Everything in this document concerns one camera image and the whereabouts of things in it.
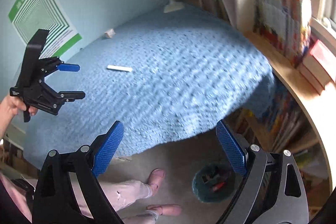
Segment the person's left hand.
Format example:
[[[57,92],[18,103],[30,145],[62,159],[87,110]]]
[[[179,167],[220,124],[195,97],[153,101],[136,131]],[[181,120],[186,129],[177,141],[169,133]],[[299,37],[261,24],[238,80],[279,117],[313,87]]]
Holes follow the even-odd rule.
[[[19,111],[29,111],[30,116],[34,116],[38,110],[35,107],[27,106],[18,97],[12,97],[9,94],[3,98],[0,106],[0,138],[3,139],[5,132],[11,124],[13,118],[18,115]]]

